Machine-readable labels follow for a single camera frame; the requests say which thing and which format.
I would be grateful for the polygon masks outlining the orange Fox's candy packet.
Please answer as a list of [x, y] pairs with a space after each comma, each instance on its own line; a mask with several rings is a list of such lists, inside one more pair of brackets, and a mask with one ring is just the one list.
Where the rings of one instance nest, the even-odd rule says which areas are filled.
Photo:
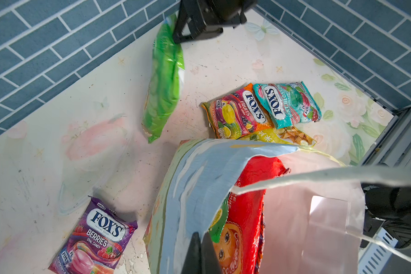
[[201, 106], [218, 139], [236, 140], [274, 127], [252, 83], [221, 98], [203, 102]]

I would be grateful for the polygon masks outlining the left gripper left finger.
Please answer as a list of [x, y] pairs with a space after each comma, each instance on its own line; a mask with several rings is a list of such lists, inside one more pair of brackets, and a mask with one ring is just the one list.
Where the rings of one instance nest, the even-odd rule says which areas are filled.
[[186, 259], [181, 274], [202, 273], [201, 239], [198, 232], [193, 233], [187, 250]]

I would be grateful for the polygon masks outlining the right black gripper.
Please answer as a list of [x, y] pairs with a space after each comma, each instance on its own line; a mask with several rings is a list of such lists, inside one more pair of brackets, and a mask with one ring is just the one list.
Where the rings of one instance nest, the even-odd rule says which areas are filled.
[[185, 43], [216, 38], [225, 27], [244, 25], [245, 13], [256, 4], [256, 0], [182, 0], [173, 40]]

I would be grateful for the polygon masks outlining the yellow green snack packet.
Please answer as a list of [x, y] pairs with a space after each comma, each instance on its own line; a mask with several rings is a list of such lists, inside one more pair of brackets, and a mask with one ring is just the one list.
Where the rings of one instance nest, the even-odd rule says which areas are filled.
[[299, 145], [313, 147], [316, 141], [295, 126], [283, 129], [265, 129], [239, 138], [239, 140], [279, 143], [284, 145]]

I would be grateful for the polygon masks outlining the red snack packet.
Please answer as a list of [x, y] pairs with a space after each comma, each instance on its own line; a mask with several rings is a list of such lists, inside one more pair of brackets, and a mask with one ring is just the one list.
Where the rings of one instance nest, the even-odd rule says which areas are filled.
[[[248, 161], [235, 186], [275, 179], [289, 171], [278, 158], [256, 156]], [[225, 217], [226, 222], [213, 222], [222, 227], [221, 234], [210, 233], [222, 274], [259, 273], [264, 248], [265, 193], [266, 190], [241, 195], [229, 193], [224, 201], [218, 216]]]

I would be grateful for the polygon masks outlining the purple Fox's candy packet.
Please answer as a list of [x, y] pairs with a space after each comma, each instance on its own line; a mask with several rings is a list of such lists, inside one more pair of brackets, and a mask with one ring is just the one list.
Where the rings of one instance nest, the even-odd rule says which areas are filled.
[[59, 249], [49, 270], [55, 274], [112, 274], [133, 233], [126, 222], [100, 199], [90, 198], [85, 212]]

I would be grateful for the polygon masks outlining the floral paper gift bag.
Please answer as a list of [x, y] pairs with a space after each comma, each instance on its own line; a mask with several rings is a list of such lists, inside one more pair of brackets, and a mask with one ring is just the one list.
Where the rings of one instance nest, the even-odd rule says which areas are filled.
[[363, 183], [411, 190], [411, 169], [347, 167], [309, 147], [180, 143], [144, 235], [153, 274], [356, 274]]

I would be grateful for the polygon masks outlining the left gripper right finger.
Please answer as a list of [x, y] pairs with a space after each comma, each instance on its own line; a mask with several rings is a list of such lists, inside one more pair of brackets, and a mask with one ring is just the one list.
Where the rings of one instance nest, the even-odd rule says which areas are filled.
[[202, 274], [221, 274], [219, 260], [208, 232], [202, 240]]

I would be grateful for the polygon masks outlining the teal snack packet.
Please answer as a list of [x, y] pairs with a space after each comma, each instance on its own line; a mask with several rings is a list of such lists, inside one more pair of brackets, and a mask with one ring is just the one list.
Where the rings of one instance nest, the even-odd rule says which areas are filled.
[[254, 84], [253, 91], [276, 129], [318, 122], [322, 112], [304, 82]]

